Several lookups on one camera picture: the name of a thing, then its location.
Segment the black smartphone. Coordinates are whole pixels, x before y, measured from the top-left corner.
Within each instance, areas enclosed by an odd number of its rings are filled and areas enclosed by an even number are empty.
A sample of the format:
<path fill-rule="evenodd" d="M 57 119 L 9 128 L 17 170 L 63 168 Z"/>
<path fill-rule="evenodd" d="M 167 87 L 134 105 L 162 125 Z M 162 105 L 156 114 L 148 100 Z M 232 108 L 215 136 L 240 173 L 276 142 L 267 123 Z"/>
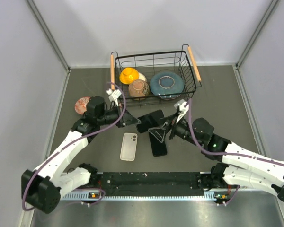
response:
<path fill-rule="evenodd" d="M 140 124 L 136 125 L 139 133 L 147 132 L 149 128 L 158 127 L 164 123 L 164 113 L 162 110 L 157 110 L 143 116 L 138 117 L 141 121 Z"/>

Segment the blue smartphone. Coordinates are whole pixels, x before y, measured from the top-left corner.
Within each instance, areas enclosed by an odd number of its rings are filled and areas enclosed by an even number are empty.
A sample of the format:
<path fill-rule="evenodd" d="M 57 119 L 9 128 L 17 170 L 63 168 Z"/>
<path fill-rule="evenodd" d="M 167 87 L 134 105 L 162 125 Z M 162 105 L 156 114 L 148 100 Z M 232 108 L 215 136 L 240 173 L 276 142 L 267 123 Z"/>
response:
<path fill-rule="evenodd" d="M 149 133 L 149 139 L 151 143 L 151 150 L 154 157 L 161 157 L 167 155 L 166 143 L 159 142 L 151 133 Z"/>

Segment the beige phone case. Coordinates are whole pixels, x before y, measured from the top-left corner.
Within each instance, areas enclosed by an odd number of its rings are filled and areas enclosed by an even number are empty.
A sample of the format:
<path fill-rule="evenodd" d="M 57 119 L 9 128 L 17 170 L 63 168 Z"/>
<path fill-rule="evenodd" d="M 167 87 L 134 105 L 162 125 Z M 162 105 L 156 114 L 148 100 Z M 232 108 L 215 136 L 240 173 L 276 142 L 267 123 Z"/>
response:
<path fill-rule="evenodd" d="M 125 133 L 123 135 L 120 159 L 122 161 L 134 161 L 137 147 L 138 135 L 136 133 Z"/>

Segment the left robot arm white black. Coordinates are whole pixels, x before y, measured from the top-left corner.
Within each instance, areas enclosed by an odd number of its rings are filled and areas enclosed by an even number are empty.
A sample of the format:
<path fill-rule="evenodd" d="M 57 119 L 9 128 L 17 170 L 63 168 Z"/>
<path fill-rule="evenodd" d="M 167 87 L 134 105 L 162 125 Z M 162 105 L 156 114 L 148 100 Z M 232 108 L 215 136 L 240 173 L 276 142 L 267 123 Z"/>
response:
<path fill-rule="evenodd" d="M 26 170 L 22 174 L 22 209 L 38 209 L 49 214 L 66 194 L 84 185 L 94 187 L 98 176 L 91 165 L 80 164 L 69 174 L 64 170 L 98 134 L 113 126 L 122 128 L 140 122 L 126 110 L 125 103 L 112 101 L 107 108 L 104 98 L 91 97 L 83 116 L 74 123 L 59 147 L 33 171 Z"/>

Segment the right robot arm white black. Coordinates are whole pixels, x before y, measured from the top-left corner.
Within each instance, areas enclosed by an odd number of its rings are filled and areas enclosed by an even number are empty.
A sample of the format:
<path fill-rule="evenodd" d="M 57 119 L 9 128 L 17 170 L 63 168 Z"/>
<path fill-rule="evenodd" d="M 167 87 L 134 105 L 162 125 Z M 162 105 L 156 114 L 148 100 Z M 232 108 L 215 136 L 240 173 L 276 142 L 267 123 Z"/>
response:
<path fill-rule="evenodd" d="M 192 124 L 185 119 L 165 120 L 161 126 L 149 128 L 149 133 L 159 142 L 168 133 L 170 139 L 178 136 L 197 146 L 208 159 L 218 161 L 210 174 L 215 187 L 238 185 L 270 193 L 284 202 L 284 161 L 249 151 L 215 134 L 214 127 L 204 118 Z"/>

